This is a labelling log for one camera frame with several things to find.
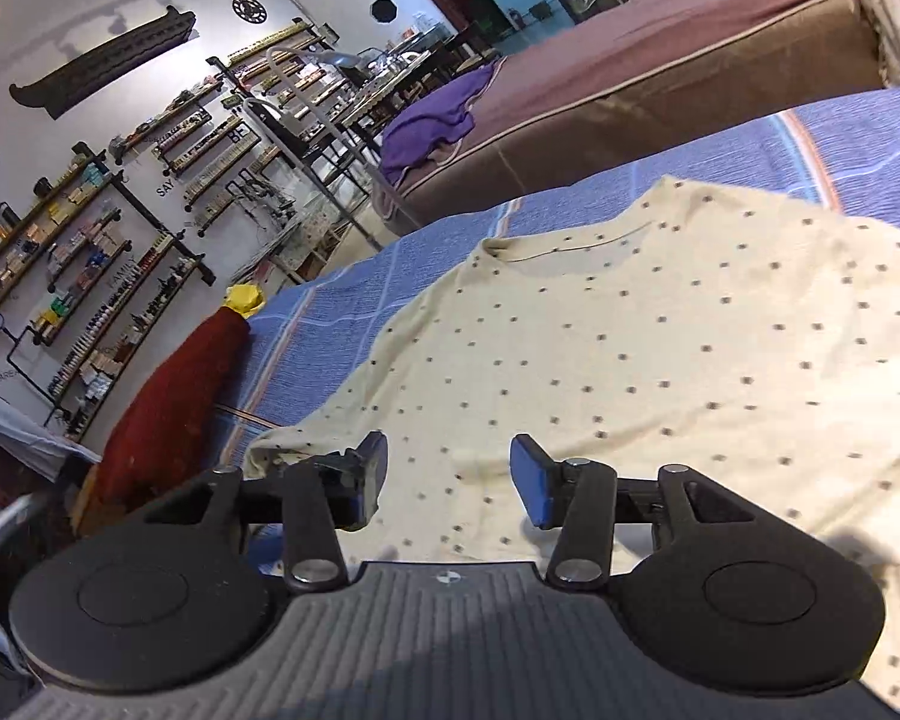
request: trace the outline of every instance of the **red cloth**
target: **red cloth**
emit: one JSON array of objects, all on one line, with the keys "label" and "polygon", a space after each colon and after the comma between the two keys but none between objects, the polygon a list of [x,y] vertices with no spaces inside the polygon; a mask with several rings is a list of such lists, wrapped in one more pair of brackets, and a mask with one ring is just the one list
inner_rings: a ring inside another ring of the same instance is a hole
[{"label": "red cloth", "polygon": [[154,370],[106,442],[98,501],[135,509],[199,472],[204,426],[248,336],[247,320],[221,308]]}]

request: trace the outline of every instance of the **brown bed side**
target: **brown bed side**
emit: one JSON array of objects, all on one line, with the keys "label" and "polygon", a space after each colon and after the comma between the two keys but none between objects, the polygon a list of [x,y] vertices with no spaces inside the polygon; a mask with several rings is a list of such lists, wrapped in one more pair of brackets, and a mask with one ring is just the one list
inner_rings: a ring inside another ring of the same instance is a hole
[{"label": "brown bed side", "polygon": [[429,223],[879,85],[874,36],[844,0],[635,0],[511,57],[456,159],[401,194]]}]

